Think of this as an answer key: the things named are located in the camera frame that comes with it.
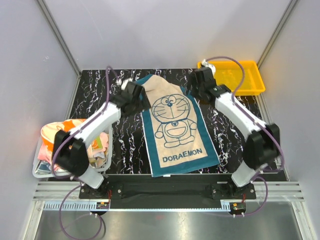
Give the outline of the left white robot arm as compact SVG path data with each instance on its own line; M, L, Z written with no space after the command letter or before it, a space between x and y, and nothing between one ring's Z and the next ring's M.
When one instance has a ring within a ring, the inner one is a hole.
M117 95L107 93L100 109L83 123L68 132L59 130L54 137L52 166L58 165L80 182L90 187L97 198L108 193L106 178L90 166L87 150L92 142L113 123L123 117L140 113L150 108L142 85L126 80Z

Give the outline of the teal beige Doraemon towel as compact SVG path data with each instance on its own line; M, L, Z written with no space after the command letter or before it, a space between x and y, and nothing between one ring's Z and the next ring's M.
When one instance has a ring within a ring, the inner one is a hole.
M141 114L151 175L185 174L219 164L197 101L182 86L150 74L136 81L150 103Z

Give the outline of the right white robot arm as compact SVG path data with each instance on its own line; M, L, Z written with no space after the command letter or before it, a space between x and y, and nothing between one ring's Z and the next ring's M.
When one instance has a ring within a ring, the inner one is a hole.
M187 81L187 91L224 114L241 132L245 139L242 162L231 175L227 185L228 195L239 198L245 186L275 158L281 155L280 129L257 118L236 98L224 84L217 85L211 68L194 70Z

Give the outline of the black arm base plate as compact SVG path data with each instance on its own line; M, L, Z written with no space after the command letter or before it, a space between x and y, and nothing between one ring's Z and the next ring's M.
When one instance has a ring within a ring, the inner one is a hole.
M195 196L214 200L255 200L254 185L237 188L230 173L187 173L152 177L150 174L111 174L100 189L85 185L80 199L124 199L145 196Z

